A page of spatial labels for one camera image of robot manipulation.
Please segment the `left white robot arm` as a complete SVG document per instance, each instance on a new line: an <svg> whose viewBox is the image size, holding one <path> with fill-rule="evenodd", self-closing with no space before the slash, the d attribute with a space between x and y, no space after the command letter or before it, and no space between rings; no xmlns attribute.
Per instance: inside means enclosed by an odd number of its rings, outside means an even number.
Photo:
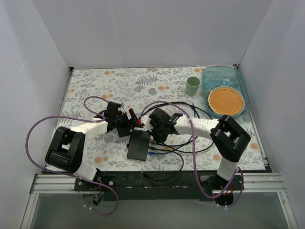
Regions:
<svg viewBox="0 0 305 229"><path fill-rule="evenodd" d="M48 165L85 179L89 190L101 187L97 169L83 161L85 143L116 129L119 136L129 136L131 130L141 123L132 109L129 113L119 103L109 102L106 110L94 113L91 122L72 128L60 126L56 129L45 160Z"/></svg>

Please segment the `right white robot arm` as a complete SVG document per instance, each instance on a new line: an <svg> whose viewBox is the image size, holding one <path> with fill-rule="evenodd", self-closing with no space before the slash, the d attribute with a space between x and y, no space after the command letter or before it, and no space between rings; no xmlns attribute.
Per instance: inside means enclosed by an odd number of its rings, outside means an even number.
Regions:
<svg viewBox="0 0 305 229"><path fill-rule="evenodd" d="M222 156L216 172L216 185L228 189L239 160L251 141L250 135L229 115L219 119L190 118L185 114L168 115L160 108L141 118L155 142L164 143L169 135L193 135L210 139Z"/></svg>

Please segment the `black network switch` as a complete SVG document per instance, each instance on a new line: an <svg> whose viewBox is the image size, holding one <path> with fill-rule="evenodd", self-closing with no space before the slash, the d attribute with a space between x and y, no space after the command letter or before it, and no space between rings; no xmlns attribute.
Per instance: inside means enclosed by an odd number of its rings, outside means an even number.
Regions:
<svg viewBox="0 0 305 229"><path fill-rule="evenodd" d="M127 158L146 161L149 150L150 136L143 128L135 128L131 132L128 144Z"/></svg>

